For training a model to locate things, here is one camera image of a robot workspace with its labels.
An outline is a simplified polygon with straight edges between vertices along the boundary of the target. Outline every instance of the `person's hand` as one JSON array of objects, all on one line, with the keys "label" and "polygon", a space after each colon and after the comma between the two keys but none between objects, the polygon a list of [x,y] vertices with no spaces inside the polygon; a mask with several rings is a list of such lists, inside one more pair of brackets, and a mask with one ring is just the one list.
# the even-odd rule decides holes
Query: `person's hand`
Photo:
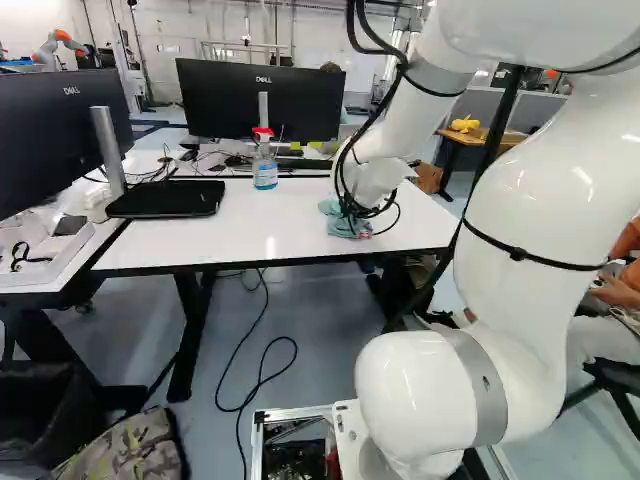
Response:
[{"label": "person's hand", "polygon": [[620,305],[626,308],[640,308],[640,292],[635,291],[622,280],[611,275],[601,275],[606,282],[603,287],[589,290],[591,295],[609,305]]}]

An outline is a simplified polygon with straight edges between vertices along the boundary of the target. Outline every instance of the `computer monitor stand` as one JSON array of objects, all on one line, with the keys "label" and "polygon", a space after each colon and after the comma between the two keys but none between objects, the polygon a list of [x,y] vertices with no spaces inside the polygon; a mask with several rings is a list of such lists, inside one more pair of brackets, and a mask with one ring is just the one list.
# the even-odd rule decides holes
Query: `computer monitor stand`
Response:
[{"label": "computer monitor stand", "polygon": [[106,106],[94,106],[90,107],[90,110],[93,127],[100,144],[100,153],[107,171],[111,197],[115,200],[124,194],[127,182],[122,167],[120,147],[111,120],[111,112]]}]

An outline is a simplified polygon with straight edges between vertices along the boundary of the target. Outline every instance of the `cloth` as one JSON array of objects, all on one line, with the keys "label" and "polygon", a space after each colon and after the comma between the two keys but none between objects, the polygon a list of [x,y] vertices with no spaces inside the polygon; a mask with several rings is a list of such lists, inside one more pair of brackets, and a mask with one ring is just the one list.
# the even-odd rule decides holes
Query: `cloth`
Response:
[{"label": "cloth", "polygon": [[327,198],[318,204],[318,209],[327,216],[327,231],[329,235],[342,238],[364,239],[371,238],[373,227],[368,220],[347,218],[342,215],[340,202],[337,198]]}]

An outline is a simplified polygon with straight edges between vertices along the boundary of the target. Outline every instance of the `office chair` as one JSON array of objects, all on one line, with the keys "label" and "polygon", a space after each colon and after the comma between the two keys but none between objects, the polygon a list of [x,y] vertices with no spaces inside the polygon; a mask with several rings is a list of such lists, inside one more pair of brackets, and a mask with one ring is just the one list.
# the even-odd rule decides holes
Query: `office chair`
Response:
[{"label": "office chair", "polygon": [[593,376],[593,382],[569,395],[558,417],[600,390],[606,390],[616,403],[627,426],[640,441],[640,419],[627,397],[640,397],[640,366],[596,358],[594,363],[585,363],[583,369]]}]

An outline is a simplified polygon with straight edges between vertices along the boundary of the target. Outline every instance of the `white wall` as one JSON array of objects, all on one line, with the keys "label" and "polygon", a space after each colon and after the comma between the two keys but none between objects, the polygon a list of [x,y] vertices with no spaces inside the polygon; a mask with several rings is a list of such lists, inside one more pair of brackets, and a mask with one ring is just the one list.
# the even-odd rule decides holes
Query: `white wall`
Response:
[{"label": "white wall", "polygon": [[[109,0],[87,0],[89,17],[98,46],[110,41],[111,32],[107,15],[112,15]],[[135,42],[131,16],[126,2],[113,0],[114,10],[129,38]],[[274,9],[268,7],[271,32],[274,27]],[[180,87],[175,68],[176,57],[203,58],[200,42],[203,40],[242,41],[245,35],[246,7],[240,2],[222,0],[140,0],[136,7],[136,21],[149,77],[156,101],[180,99]],[[265,43],[263,38],[261,7],[249,6],[252,41]],[[383,37],[391,34],[392,19],[371,15],[370,22]],[[291,45],[291,8],[278,8],[278,44]],[[293,29],[294,61],[298,67],[315,68],[332,60],[347,71],[345,89],[369,92],[373,74],[384,70],[384,57],[364,56],[349,44],[343,12],[296,8]],[[360,33],[366,46],[374,46]],[[179,53],[158,52],[158,45],[179,47]],[[264,54],[253,53],[253,63],[263,64]],[[231,61],[249,62],[249,55],[237,52]]]},{"label": "white wall", "polygon": [[[0,41],[9,58],[29,57],[51,30],[61,28],[80,43],[91,43],[81,0],[0,0]],[[56,52],[69,70],[76,70],[74,52]]]}]

